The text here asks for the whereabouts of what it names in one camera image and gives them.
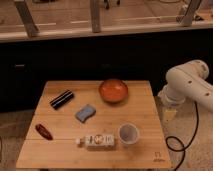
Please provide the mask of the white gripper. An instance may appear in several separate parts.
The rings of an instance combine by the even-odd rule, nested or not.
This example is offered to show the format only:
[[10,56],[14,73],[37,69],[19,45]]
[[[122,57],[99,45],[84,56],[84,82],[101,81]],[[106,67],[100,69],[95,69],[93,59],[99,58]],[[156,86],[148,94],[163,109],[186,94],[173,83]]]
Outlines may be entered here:
[[162,120],[169,122],[175,117],[177,109],[183,104],[183,95],[169,85],[165,85],[158,93],[158,97],[163,105]]

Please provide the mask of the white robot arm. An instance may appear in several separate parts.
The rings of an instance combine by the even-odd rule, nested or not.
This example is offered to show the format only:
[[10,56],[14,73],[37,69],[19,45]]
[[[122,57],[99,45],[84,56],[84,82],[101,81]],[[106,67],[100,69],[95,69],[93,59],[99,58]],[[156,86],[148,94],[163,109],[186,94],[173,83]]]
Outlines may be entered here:
[[209,67],[202,60],[191,60],[170,68],[166,84],[158,93],[163,104],[163,121],[172,120],[187,98],[196,101],[213,113],[213,85],[206,81]]

